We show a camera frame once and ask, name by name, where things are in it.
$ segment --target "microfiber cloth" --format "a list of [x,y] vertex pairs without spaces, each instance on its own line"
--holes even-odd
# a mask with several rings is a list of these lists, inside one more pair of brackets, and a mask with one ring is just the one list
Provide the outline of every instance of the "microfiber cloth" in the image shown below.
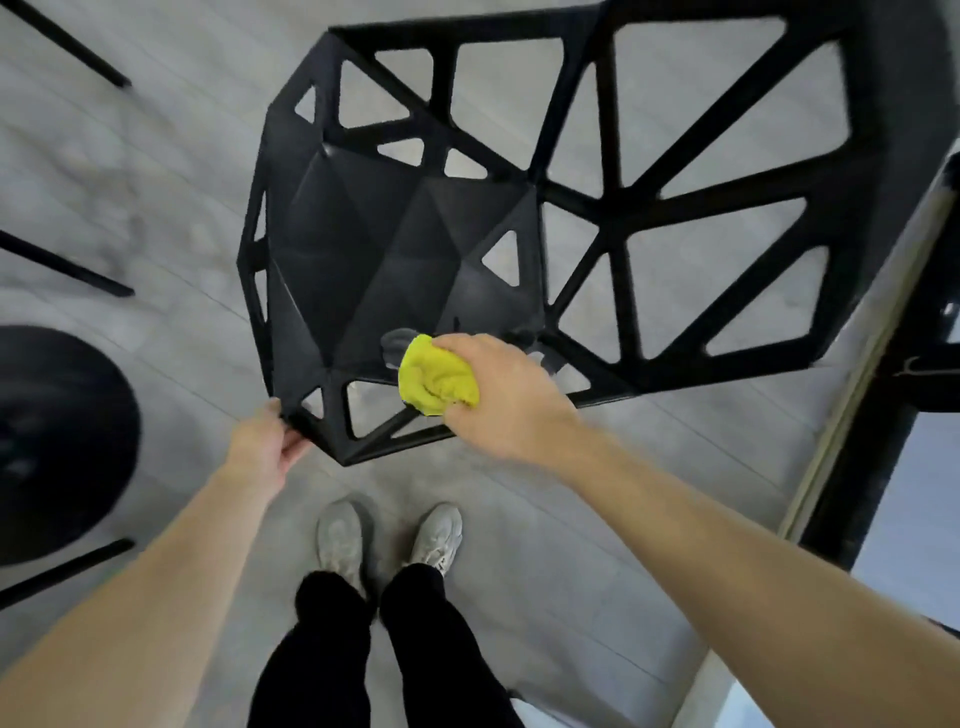
[[397,379],[400,398],[424,415],[442,415],[453,402],[476,406],[480,401],[469,364],[455,353],[435,347],[425,333],[410,342]]

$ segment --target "sneaker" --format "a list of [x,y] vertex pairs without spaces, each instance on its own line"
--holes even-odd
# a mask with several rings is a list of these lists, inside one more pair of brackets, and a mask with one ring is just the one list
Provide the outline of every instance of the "sneaker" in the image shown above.
[[460,509],[450,503],[441,503],[420,527],[410,563],[427,564],[446,576],[463,540],[464,519]]
[[367,590],[360,579],[363,568],[363,531],[360,517],[348,500],[328,506],[317,523],[317,559],[320,571],[333,571],[365,599]]

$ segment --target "black chair leg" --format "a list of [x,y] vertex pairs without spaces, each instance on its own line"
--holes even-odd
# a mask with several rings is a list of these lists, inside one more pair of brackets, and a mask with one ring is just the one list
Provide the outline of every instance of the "black chair leg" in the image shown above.
[[63,273],[72,279],[82,280],[84,283],[88,283],[94,288],[99,288],[111,296],[126,299],[134,295],[133,289],[129,286],[118,283],[116,280],[109,279],[106,276],[101,276],[99,273],[94,273],[76,263],[71,263],[66,258],[38,248],[33,243],[28,243],[26,240],[14,237],[8,232],[0,231],[0,250],[10,251],[14,255],[25,257],[34,263],[39,263],[58,273]]
[[14,584],[7,589],[0,590],[0,611],[7,609],[7,607],[12,607],[17,602],[39,594],[44,590],[50,589],[50,587],[55,587],[71,576],[76,576],[87,569],[92,569],[99,564],[103,564],[114,556],[119,556],[121,553],[129,551],[134,546],[135,543],[131,539],[120,539],[119,541],[114,541],[112,544],[95,548],[83,556],[70,559],[70,561],[65,564],[60,564],[58,567],[53,567],[44,573],[32,576],[25,581],[21,581],[19,584]]
[[104,61],[57,23],[23,0],[0,0],[0,5],[53,40],[60,48],[99,73],[117,88],[127,88],[131,80]]

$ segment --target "right hand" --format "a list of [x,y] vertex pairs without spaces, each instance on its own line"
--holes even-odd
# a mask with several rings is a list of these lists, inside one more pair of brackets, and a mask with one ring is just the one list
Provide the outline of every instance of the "right hand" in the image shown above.
[[463,358],[476,377],[480,403],[451,404],[444,422],[495,457],[548,465],[554,438],[580,425],[573,403],[540,364],[517,347],[481,333],[450,333],[433,343]]

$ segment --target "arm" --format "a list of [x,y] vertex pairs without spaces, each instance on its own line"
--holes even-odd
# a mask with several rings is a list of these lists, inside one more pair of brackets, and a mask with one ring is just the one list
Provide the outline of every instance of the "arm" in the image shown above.
[[583,424],[490,337],[436,340],[477,377],[451,429],[553,472],[619,534],[779,728],[956,725],[960,643]]
[[173,523],[3,677],[4,725],[182,726],[267,505],[308,446],[275,400],[238,425]]

